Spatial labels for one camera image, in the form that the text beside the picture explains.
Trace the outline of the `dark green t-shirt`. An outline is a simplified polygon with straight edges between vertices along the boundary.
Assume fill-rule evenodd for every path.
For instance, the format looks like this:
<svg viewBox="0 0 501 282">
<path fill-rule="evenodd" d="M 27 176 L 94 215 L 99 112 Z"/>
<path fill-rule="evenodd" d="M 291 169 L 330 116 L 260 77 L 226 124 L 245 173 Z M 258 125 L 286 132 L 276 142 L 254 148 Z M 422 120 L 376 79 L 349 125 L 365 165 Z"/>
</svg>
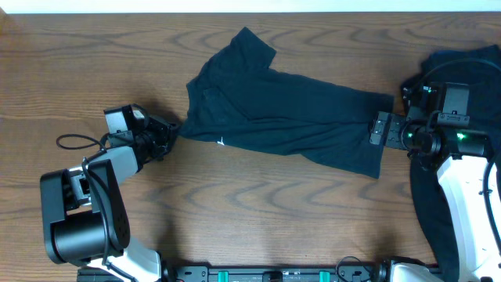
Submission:
<svg viewBox="0 0 501 282">
<path fill-rule="evenodd" d="M 187 84 L 181 136 L 379 178 L 383 147 L 370 143 L 369 127 L 393 96 L 278 72 L 275 55 L 243 28 Z"/>
</svg>

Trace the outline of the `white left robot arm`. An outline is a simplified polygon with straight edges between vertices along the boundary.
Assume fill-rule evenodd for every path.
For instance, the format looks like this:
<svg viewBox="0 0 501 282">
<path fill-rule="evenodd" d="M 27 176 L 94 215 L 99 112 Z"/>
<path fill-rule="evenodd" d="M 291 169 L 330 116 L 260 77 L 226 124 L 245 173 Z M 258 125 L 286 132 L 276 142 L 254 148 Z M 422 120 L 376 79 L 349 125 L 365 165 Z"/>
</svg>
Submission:
<svg viewBox="0 0 501 282">
<path fill-rule="evenodd" d="M 138 110 L 105 118 L 107 133 L 90 140 L 95 154 L 40 178 L 46 254 L 122 281 L 173 280 L 160 253 L 132 236 L 119 186 L 171 151 L 178 126 Z"/>
</svg>

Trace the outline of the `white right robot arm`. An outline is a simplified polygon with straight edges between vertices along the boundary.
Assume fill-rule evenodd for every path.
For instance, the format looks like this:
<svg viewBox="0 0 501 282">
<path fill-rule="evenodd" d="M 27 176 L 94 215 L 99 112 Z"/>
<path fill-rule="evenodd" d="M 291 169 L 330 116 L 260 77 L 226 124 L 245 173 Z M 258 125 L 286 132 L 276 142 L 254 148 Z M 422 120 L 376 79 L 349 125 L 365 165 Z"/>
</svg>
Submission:
<svg viewBox="0 0 501 282">
<path fill-rule="evenodd" d="M 379 112 L 373 145 L 424 157 L 449 207 L 461 281 L 500 279 L 500 192 L 488 135 L 469 129 L 465 114 L 435 110 L 412 119 Z"/>
</svg>

